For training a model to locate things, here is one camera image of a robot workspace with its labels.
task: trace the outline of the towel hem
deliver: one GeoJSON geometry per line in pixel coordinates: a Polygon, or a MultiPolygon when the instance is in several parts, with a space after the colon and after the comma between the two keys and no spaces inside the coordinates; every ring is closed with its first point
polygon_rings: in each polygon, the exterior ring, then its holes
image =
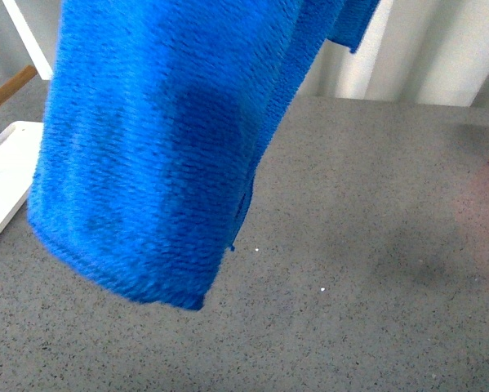
{"type": "Polygon", "coordinates": [[[38,225],[32,216],[29,216],[28,220],[32,226],[34,234],[52,255],[57,257],[60,261],[64,262],[80,275],[110,292],[141,304],[158,301],[186,310],[200,310],[203,307],[204,295],[193,294],[190,292],[174,292],[169,289],[160,289],[151,295],[145,293],[144,296],[130,296],[127,292],[128,287],[123,286],[122,282],[119,280],[116,280],[114,287],[106,287],[105,285],[101,284],[100,281],[111,280],[111,275],[105,274],[99,269],[94,269],[89,261],[86,261],[82,257],[76,255],[59,242],[54,241],[51,236],[47,234],[40,225],[38,225]]]}

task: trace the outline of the wooden rod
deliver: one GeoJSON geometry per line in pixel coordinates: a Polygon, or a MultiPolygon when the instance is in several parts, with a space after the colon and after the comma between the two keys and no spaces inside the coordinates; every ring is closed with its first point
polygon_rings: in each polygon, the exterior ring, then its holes
{"type": "Polygon", "coordinates": [[[20,88],[22,88],[37,74],[38,71],[32,65],[27,65],[21,71],[8,79],[5,84],[0,86],[0,106],[8,98],[16,94],[20,88]]]}

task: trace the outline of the gray countertop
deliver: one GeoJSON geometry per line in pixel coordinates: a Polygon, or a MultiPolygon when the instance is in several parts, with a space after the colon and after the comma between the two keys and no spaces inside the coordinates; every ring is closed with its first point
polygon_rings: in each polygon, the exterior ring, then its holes
{"type": "Polygon", "coordinates": [[[489,391],[488,158],[489,109],[297,98],[198,313],[78,277],[23,207],[0,236],[0,391],[489,391]]]}

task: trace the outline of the microfiber cloth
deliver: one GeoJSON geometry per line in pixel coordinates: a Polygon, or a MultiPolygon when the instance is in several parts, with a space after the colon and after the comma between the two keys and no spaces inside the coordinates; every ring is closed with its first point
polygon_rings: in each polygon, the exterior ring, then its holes
{"type": "Polygon", "coordinates": [[[326,38],[378,0],[65,0],[29,222],[78,273],[202,308],[326,38]]]}

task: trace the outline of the blue towel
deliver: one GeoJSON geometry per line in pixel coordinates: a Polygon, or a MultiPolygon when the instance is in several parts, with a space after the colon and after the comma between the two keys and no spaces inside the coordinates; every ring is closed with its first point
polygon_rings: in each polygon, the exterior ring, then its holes
{"type": "Polygon", "coordinates": [[[29,222],[80,274],[202,308],[257,165],[329,37],[378,0],[65,0],[29,222]]]}

